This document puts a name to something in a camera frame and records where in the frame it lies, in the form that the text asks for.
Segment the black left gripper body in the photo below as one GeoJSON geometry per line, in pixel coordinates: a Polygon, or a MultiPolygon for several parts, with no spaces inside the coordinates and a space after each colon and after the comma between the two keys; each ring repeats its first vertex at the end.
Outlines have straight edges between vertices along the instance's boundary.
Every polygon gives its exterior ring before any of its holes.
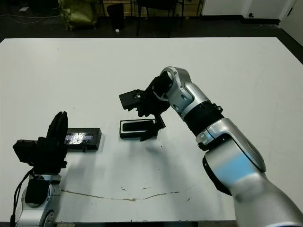
{"type": "Polygon", "coordinates": [[[81,138],[66,136],[63,140],[55,137],[39,137],[33,154],[35,174],[58,174],[66,168],[67,151],[85,151],[87,141],[81,138]]]}

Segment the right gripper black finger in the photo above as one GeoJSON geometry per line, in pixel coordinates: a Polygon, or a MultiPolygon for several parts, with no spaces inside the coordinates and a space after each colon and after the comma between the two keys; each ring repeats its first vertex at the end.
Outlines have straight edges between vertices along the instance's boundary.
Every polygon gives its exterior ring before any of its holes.
{"type": "Polygon", "coordinates": [[[140,137],[140,141],[142,142],[142,141],[148,140],[157,135],[158,135],[157,125],[156,124],[150,125],[147,128],[146,132],[144,132],[142,134],[142,136],[140,137]]]}

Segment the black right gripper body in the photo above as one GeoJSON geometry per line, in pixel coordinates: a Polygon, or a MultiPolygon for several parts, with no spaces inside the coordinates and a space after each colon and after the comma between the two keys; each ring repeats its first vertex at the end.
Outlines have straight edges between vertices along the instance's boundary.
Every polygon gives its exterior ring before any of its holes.
{"type": "Polygon", "coordinates": [[[158,124],[158,128],[165,128],[166,125],[161,117],[161,114],[169,108],[169,102],[158,99],[152,88],[147,88],[144,91],[139,90],[137,95],[140,99],[140,103],[136,108],[138,116],[148,117],[149,115],[153,115],[158,124]]]}

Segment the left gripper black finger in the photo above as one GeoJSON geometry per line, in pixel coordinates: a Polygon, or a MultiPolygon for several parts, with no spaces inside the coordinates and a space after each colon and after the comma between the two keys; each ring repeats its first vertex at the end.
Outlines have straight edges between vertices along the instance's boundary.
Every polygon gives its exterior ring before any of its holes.
{"type": "Polygon", "coordinates": [[[62,144],[65,142],[66,134],[68,131],[68,116],[65,111],[62,113],[62,144]]]}
{"type": "Polygon", "coordinates": [[[55,115],[48,128],[48,138],[56,138],[59,142],[62,137],[63,112],[55,115]]]}

